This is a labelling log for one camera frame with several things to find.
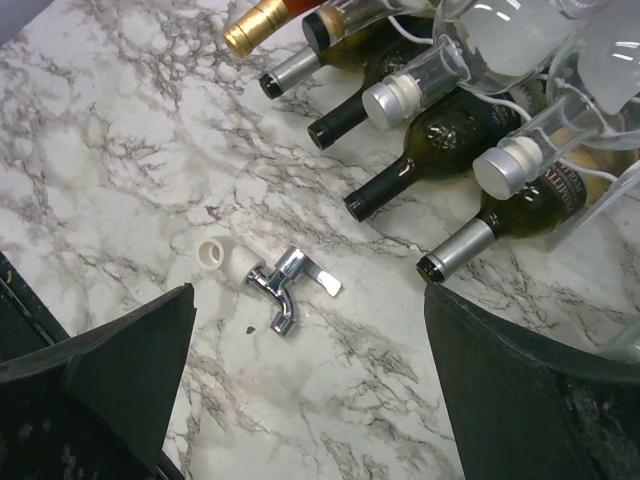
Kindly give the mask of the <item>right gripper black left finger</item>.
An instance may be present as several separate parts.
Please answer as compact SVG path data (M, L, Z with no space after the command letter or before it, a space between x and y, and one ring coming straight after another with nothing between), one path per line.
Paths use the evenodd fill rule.
M195 316L184 284L2 361L2 478L156 478Z

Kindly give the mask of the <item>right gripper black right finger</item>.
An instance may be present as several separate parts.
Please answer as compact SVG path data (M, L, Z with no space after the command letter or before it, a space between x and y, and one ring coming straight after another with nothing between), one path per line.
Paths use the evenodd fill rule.
M639 368L427 285L424 317L468 479L636 479Z

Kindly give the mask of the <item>red wine bottle gold cap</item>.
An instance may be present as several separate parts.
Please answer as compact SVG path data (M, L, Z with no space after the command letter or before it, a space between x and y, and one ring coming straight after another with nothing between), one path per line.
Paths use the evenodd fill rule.
M262 0L227 28L226 45L238 58L244 58L289 21L322 3L322 0Z

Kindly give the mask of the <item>green bottle silver neck rightmost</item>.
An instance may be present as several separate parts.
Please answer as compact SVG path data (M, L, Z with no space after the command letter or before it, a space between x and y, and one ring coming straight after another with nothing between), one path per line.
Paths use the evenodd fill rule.
M522 239L545 235L595 203L610 182L593 170L621 176L639 159L636 150L608 151L578 147L568 161L578 172L556 162L538 179L507 200L481 195L478 213L416 264L423 280L442 283L501 238Z

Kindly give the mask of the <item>green bottle silver neck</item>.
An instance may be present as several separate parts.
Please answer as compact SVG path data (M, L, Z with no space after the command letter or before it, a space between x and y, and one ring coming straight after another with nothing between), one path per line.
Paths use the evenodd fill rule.
M321 52L305 46L263 73L259 77L259 84L269 99L275 99L325 66L352 71L361 69L384 47L400 39L402 35L392 25L390 18L379 19Z
M501 238L522 239L545 235L595 203L610 182L593 170L621 176L639 159L636 150L608 151L578 147L568 161L578 172L556 162L538 179L507 200L481 195L478 213L416 264L423 280L442 283Z

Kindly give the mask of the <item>dark bottle black neck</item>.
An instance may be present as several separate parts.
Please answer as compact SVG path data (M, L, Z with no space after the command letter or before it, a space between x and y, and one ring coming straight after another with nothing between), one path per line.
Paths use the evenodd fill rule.
M429 48L426 44L398 42L384 50L365 67L361 87L340 105L307 127L312 142L321 150L333 145L367 119L362 94L386 76L402 69Z
M457 89L415 117L401 156L343 202L362 222L421 180L465 174L475 158L520 125L515 110Z

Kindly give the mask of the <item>clear bottle silver stopper right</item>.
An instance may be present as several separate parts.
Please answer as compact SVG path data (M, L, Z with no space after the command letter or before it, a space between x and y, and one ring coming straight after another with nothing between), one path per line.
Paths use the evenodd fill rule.
M601 17L558 50L548 106L473 163L475 179L506 200L579 145L639 146L639 19Z

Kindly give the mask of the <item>clear bottle silver stopper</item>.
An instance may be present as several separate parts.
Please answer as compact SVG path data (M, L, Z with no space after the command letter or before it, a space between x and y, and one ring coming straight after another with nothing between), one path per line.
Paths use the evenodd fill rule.
M473 163L475 179L506 200L579 145L639 146L639 19L601 17L558 50L548 106Z
M442 1L434 44L362 94L369 119L389 130L457 87L496 95L544 69L560 45L607 1Z

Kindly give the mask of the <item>clear bottle silver stopper middle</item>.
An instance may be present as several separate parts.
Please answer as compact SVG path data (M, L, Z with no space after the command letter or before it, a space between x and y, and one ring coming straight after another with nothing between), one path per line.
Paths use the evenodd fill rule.
M607 1L442 1L434 44L362 94L369 119L389 130L457 87L496 95L544 69L560 45Z

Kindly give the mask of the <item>green bottle silver neck leftmost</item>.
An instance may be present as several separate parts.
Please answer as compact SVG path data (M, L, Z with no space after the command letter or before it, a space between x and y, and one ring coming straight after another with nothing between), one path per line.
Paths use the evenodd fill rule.
M263 73L259 77L259 84L269 99L275 99L325 66L352 71L361 69L384 47L400 39L402 35L392 25L390 18L379 19L321 52L305 46Z

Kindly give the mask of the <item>clear bottle dark cork stopper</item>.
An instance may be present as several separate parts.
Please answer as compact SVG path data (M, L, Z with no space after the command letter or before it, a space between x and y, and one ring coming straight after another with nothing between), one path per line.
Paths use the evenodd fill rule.
M428 17L438 5L430 0L328 1L303 18L302 31L308 44L321 52L375 21L395 15Z

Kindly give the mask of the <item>chrome faucet with white fitting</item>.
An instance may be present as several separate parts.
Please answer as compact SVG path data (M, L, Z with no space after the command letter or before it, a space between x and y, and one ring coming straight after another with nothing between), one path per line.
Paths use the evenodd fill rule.
M238 288L252 287L260 291L279 311L270 324L281 337L289 336L296 327L294 301L289 286L305 274L335 298L342 289L341 282L320 267L300 248L291 245L267 269L266 261L248 246L231 236L204 238L194 247L195 258L204 271L220 271Z

